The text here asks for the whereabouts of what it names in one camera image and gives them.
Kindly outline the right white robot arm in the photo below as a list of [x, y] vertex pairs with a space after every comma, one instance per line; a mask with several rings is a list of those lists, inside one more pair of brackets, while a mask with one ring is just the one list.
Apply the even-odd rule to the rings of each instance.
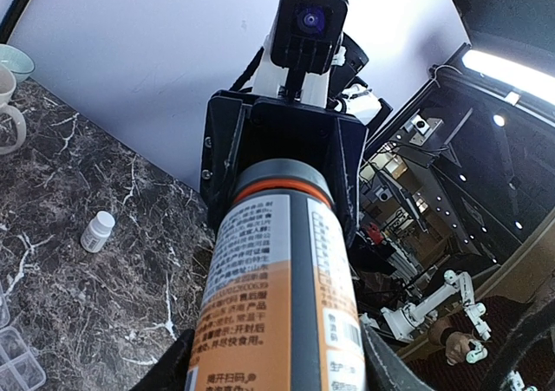
[[349, 37], [345, 62], [330, 70], [330, 95], [323, 107], [288, 102], [252, 89], [219, 90], [206, 111], [200, 195], [208, 224], [217, 230], [231, 208], [238, 176], [271, 159], [298, 160], [319, 171], [333, 210], [352, 244], [359, 226], [358, 174], [368, 131], [391, 112], [358, 74], [368, 61]]

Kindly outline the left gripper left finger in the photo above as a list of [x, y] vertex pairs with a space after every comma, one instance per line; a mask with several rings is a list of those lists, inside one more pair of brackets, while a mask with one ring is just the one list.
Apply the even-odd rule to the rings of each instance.
[[194, 330], [186, 329], [130, 391], [184, 390], [193, 339]]

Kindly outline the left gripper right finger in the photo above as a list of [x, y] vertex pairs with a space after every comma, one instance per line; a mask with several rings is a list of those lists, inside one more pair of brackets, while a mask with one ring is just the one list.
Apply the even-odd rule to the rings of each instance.
[[366, 322], [362, 322], [362, 345], [369, 390], [432, 391]]

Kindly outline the orange pill bottle grey cap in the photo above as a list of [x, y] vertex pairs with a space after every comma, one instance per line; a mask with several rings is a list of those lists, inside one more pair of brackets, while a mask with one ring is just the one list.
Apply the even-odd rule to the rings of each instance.
[[188, 390], [364, 390], [343, 231], [323, 177], [297, 160], [241, 173], [219, 226]]

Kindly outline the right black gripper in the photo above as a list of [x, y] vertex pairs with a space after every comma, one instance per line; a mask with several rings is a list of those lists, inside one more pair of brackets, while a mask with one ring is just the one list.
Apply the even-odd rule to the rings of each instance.
[[256, 94], [220, 90], [207, 104], [200, 196], [217, 230], [230, 205], [238, 166], [289, 158], [332, 166], [336, 216], [349, 248], [359, 226], [359, 169], [368, 129], [354, 116]]

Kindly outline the clear plastic pill organizer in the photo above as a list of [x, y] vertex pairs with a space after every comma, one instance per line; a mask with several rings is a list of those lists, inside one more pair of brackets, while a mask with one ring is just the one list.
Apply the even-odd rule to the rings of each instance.
[[8, 304], [1, 290], [1, 389], [35, 391], [46, 380], [32, 348], [10, 326]]

